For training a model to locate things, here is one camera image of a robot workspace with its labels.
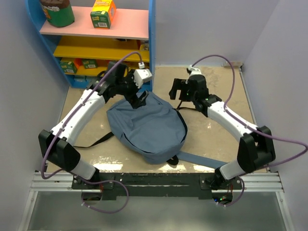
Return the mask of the blue student backpack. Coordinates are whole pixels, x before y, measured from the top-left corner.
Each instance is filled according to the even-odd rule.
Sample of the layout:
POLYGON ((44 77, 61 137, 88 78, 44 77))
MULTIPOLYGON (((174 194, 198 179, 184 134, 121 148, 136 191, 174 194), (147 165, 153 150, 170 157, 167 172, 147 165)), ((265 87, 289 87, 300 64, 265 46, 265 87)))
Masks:
POLYGON ((134 109, 122 99, 114 103, 106 114, 111 131, 90 147, 115 136, 152 165, 168 163, 175 167, 182 160, 216 169, 225 164, 181 151, 188 133, 186 122, 177 109, 152 92, 144 106, 134 109))

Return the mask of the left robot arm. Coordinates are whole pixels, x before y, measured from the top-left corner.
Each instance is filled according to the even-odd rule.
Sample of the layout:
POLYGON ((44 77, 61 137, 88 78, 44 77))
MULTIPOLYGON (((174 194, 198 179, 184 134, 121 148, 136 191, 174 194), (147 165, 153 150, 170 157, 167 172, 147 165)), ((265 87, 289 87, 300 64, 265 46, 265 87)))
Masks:
POLYGON ((139 63, 138 69, 128 69, 125 64, 110 62, 106 71, 91 80, 64 119, 50 131, 40 132, 43 160, 81 177, 89 189, 96 188, 100 183, 99 170, 81 158, 74 147, 77 137, 93 115, 115 95, 124 96, 134 109, 144 106, 149 92, 137 93, 151 79, 152 73, 143 63, 139 63))

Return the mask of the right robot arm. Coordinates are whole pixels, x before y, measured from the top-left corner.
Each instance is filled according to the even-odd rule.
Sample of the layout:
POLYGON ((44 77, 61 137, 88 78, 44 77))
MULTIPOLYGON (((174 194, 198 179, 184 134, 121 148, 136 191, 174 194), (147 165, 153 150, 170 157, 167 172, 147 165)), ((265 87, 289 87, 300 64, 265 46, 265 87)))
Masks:
POLYGON ((236 159, 216 168, 210 184, 212 189, 226 189, 235 177, 252 173, 275 160, 271 130, 251 123, 242 125, 238 122, 240 116, 231 117, 222 99, 209 94, 203 75, 192 75, 187 80, 174 79, 169 92, 172 100, 178 91, 180 101, 192 102, 198 112, 223 126, 239 143, 236 159))

